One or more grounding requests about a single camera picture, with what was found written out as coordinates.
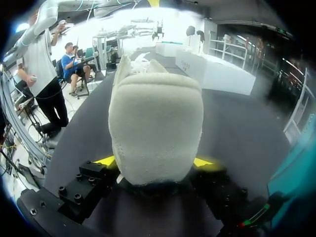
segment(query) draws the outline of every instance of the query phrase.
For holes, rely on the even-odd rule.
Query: green led light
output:
[[[251,224],[251,221],[245,220],[245,221],[243,222],[243,224],[244,224],[245,226],[250,225],[250,224]]]

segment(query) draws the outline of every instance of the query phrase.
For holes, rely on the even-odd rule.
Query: man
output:
[[[78,60],[81,60],[81,58],[77,54],[78,49],[79,48],[77,45],[73,46],[73,55],[75,55]],[[90,69],[92,69],[94,73],[96,73],[97,67],[94,64],[86,64],[86,65],[89,66]]]
[[[35,24],[37,17],[38,10],[29,17],[30,26]],[[37,127],[43,133],[58,131],[69,122],[65,99],[50,59],[50,47],[56,45],[58,35],[64,27],[65,25],[59,25],[54,37],[46,29],[29,45],[24,56],[17,60],[18,76],[26,82],[39,107],[51,122],[49,126]],[[37,80],[32,80],[31,76],[37,77]]]
[[[77,96],[77,81],[79,77],[89,79],[91,69],[89,66],[76,67],[78,60],[73,55],[73,43],[65,46],[66,54],[61,58],[61,65],[64,70],[64,79],[71,84],[71,95]]]

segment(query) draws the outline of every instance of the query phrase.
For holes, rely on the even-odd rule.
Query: man in white shirt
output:
[[[35,24],[37,16],[38,11],[28,19],[30,26]],[[28,46],[23,57],[17,60],[18,76],[26,82],[39,107],[51,122],[51,126],[38,128],[44,133],[60,130],[69,122],[65,99],[50,59],[50,47],[56,45],[59,32],[64,26],[57,27],[54,37],[46,29]],[[37,77],[37,80],[32,80],[32,76]]]

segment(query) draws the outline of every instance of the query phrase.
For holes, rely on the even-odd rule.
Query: ceiling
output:
[[[33,9],[39,7],[42,2],[44,2],[44,0],[39,0]],[[225,24],[227,21],[254,21],[287,30],[286,26],[263,0],[198,0],[198,4],[194,4],[195,1],[193,0],[160,0],[159,2],[161,7],[173,7],[180,10],[194,11],[199,13],[202,18],[211,18],[213,21],[220,22],[221,24]],[[134,4],[132,3],[124,6],[124,8],[132,8],[133,6]],[[141,0],[136,7],[150,7],[150,5],[147,0]],[[119,7],[104,7],[102,9],[113,12],[118,10]],[[86,20],[87,16],[87,10],[60,12],[57,22],[65,19],[69,23],[76,24]],[[22,23],[25,22],[26,19],[27,14],[20,17],[17,21]],[[7,50],[14,45],[22,33],[23,32],[15,34],[9,39],[6,47]]]

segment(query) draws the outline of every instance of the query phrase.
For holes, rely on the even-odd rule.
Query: wall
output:
[[[186,35],[186,30],[189,26],[194,26],[196,31],[204,31],[204,21],[199,19],[200,15],[188,12],[178,11],[171,8],[138,8],[134,10],[120,10],[112,17],[107,19],[92,18],[86,22],[75,25],[70,28],[66,36],[62,36],[55,47],[52,47],[52,60],[58,61],[65,54],[65,45],[68,42],[77,44],[79,48],[87,49],[92,47],[92,37],[101,29],[108,31],[119,30],[124,25],[130,25],[132,19],[150,18],[155,23],[132,23],[141,27],[156,27],[157,20],[163,20],[164,41],[181,42],[184,45],[189,45],[189,37]],[[190,47],[194,51],[198,51],[199,47],[198,35],[191,37]],[[132,39],[124,39],[125,54],[133,53],[137,48],[153,47],[155,42],[152,36],[135,37]]]

